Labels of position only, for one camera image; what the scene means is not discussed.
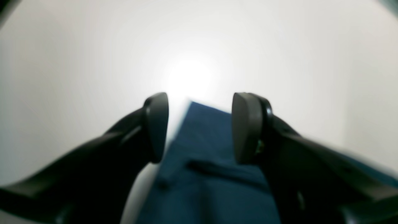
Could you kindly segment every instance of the white surface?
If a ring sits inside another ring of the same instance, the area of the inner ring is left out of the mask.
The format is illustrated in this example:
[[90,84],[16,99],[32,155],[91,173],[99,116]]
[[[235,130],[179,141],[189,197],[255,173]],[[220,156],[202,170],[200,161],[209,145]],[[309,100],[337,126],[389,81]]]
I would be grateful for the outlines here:
[[375,0],[24,0],[0,30],[0,185],[160,91],[170,133],[187,98],[229,111],[254,92],[303,135],[398,171],[397,39]]

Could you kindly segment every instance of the blue cloth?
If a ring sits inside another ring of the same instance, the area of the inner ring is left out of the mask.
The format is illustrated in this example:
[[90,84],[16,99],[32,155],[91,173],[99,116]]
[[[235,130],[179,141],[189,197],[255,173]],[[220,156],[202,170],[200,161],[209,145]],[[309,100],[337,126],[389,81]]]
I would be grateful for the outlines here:
[[[398,187],[395,179],[348,159],[374,178]],[[190,105],[137,223],[280,223],[260,169],[235,163],[230,114],[194,102]]]

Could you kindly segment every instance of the white wall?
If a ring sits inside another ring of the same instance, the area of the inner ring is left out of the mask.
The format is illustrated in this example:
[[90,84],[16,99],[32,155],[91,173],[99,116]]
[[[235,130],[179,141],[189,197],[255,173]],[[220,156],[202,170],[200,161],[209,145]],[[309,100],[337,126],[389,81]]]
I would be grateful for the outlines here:
[[171,131],[186,98],[229,111],[255,92],[303,135],[398,170],[397,36],[373,0],[24,0],[0,30],[0,184],[159,91]]

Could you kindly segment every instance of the blue fabric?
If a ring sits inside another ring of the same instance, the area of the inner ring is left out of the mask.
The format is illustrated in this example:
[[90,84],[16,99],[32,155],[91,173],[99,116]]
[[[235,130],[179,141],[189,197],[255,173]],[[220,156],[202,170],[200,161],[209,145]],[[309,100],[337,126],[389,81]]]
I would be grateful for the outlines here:
[[[348,158],[376,179],[398,182]],[[138,224],[279,224],[258,167],[237,165],[231,115],[192,103],[141,210]]]

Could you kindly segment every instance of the black plastic arm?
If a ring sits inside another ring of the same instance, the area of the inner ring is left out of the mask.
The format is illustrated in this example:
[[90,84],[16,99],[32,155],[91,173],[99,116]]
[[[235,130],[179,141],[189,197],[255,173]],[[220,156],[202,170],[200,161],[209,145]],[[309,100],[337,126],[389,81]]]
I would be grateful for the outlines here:
[[0,188],[0,209],[44,223],[119,223],[139,172],[161,161],[166,93],[26,180]]
[[259,166],[282,224],[398,223],[398,189],[302,138],[265,98],[234,95],[232,133],[236,160]]

